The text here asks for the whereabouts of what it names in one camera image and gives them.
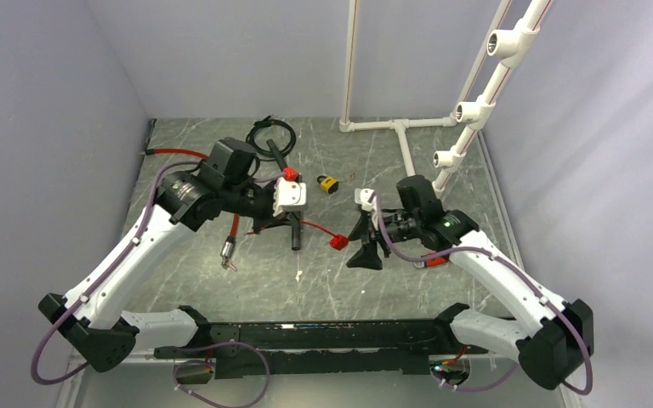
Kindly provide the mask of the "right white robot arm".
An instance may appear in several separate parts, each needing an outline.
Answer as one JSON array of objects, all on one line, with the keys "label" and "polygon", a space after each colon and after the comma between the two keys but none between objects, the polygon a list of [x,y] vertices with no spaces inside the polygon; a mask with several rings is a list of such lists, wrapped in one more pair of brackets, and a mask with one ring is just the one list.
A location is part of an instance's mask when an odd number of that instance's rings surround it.
[{"label": "right white robot arm", "polygon": [[380,270],[391,255],[422,268],[454,264],[474,277],[512,315],[489,316],[455,304],[434,330],[439,349],[454,353],[477,346],[512,360],[538,386],[564,386],[579,395],[593,391],[594,315],[583,300],[572,302],[547,289],[509,259],[466,213],[446,210],[421,175],[396,185],[399,208],[386,208],[373,189],[355,190],[359,220],[349,234],[360,250],[350,268]]}]

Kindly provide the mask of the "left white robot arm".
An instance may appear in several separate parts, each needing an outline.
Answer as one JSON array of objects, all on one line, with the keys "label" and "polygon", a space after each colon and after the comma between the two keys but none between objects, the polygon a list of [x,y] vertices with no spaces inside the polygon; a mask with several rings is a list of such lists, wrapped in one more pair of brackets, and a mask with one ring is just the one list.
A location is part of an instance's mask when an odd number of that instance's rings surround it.
[{"label": "left white robot arm", "polygon": [[127,305],[163,257],[222,213],[250,218],[259,230],[306,208],[301,175],[281,166],[274,175],[256,178],[251,174],[256,157],[248,143],[225,138],[205,159],[165,166],[134,226],[106,258],[67,293],[49,293],[40,301],[50,331],[59,333],[98,372],[115,368],[142,349],[204,354],[212,328],[194,308],[134,313]]}]

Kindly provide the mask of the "yellow padlock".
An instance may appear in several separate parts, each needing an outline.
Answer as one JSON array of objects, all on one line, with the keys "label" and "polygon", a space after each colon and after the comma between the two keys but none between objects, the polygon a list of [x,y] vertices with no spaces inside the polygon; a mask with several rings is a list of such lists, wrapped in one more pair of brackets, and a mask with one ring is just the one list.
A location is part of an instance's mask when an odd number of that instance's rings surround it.
[{"label": "yellow padlock", "polygon": [[317,183],[328,195],[334,194],[339,187],[339,181],[333,176],[320,175],[317,177]]}]

